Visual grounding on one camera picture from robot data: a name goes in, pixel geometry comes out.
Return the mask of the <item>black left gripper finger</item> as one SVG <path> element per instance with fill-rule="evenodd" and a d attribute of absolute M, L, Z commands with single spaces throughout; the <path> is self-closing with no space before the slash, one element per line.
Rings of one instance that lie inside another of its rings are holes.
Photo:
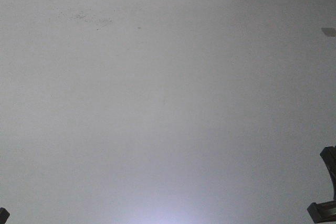
<path fill-rule="evenodd" d="M 0 224 L 5 224 L 10 213 L 3 207 L 0 207 Z"/>

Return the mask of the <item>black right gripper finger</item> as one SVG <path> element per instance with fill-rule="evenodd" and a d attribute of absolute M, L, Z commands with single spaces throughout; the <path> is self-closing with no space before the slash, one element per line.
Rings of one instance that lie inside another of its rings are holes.
<path fill-rule="evenodd" d="M 335 200 L 324 203 L 311 203 L 307 211 L 314 223 L 335 222 Z"/>
<path fill-rule="evenodd" d="M 327 170 L 329 172 L 332 185 L 333 185 L 333 200 L 335 200 L 335 147 L 334 146 L 328 146 L 325 147 L 321 153 L 321 158 L 323 159 Z"/>

